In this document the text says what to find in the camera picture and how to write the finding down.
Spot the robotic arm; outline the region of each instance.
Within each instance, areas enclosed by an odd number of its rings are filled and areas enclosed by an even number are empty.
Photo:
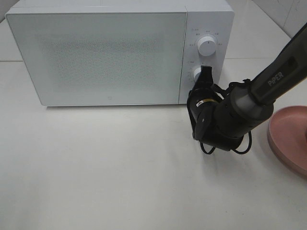
[[[226,90],[213,83],[212,68],[201,74],[189,92],[187,107],[193,138],[211,154],[215,148],[244,154],[251,147],[251,130],[269,119],[273,103],[307,76],[307,23],[279,56],[252,81],[231,82]],[[236,149],[248,133],[246,151]],[[213,148],[206,152],[204,144]]]

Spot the table surface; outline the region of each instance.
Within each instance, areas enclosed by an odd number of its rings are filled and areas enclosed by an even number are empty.
[[[254,78],[290,40],[252,1],[229,3],[222,87]],[[306,105],[306,89],[275,110]],[[0,24],[1,230],[305,230],[307,180],[275,157],[267,127],[246,155],[208,156],[183,105],[44,107]]]

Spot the pink plate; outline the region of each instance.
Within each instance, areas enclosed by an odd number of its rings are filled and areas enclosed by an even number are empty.
[[[307,106],[277,111],[269,123],[268,140],[285,165],[307,177]]]

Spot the white wall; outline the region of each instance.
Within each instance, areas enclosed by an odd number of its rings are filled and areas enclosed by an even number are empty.
[[[18,0],[0,0],[0,22],[4,19],[5,13],[14,5]]]
[[[307,0],[254,0],[290,37],[307,22]]]

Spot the microwave control panel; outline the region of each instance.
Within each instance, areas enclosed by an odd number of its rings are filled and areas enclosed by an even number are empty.
[[[232,11],[187,13],[179,103],[187,102],[201,66],[211,66],[218,84],[226,54],[234,13]]]

